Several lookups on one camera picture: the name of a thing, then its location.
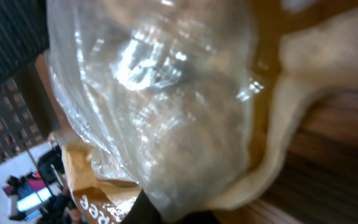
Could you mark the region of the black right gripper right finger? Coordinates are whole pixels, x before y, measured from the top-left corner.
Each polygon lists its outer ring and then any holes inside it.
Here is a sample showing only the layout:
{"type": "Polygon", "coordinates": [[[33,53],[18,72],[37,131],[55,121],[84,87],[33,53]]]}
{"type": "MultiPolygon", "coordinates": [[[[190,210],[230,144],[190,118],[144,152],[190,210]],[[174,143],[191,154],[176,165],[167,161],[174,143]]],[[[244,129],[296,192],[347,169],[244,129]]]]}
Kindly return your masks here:
{"type": "Polygon", "coordinates": [[[220,224],[219,220],[214,216],[211,211],[191,213],[176,224],[220,224]]]}

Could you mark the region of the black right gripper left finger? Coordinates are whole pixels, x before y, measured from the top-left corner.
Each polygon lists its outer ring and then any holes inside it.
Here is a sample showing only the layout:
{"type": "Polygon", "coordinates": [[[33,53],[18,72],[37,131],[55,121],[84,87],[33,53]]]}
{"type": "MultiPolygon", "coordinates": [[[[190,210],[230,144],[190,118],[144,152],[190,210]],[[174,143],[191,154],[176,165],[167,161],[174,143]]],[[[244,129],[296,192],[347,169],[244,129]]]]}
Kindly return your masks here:
{"type": "Polygon", "coordinates": [[[161,224],[157,209],[142,190],[130,212],[126,215],[126,224],[161,224]]]}

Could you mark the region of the brown Pantree mushroom bag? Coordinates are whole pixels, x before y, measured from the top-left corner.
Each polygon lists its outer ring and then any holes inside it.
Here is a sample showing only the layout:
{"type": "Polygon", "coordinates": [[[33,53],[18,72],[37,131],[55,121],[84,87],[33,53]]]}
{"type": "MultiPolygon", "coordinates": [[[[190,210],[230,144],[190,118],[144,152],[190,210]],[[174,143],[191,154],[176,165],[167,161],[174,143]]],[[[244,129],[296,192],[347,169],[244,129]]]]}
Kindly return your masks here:
{"type": "Polygon", "coordinates": [[[112,223],[233,210],[281,171],[312,103],[358,85],[358,1],[47,1],[72,195],[112,223]]]}

